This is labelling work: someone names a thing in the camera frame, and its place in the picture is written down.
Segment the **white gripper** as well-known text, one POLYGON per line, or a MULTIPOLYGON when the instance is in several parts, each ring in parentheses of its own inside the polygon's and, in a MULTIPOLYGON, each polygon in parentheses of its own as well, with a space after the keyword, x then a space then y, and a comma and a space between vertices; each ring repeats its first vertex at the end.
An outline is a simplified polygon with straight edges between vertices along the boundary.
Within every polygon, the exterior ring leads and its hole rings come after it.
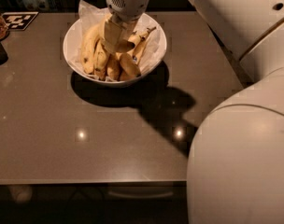
POLYGON ((100 22, 99 34, 106 51, 124 53, 135 47, 129 41, 135 23, 145 12, 149 0, 106 0, 110 13, 100 22))

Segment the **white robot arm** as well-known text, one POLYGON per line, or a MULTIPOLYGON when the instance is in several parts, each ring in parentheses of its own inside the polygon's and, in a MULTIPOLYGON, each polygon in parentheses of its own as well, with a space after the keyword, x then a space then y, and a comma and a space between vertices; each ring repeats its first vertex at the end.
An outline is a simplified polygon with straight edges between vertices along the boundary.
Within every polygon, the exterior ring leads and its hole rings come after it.
POLYGON ((189 223, 284 224, 284 0, 188 1, 253 81, 193 138, 189 223))

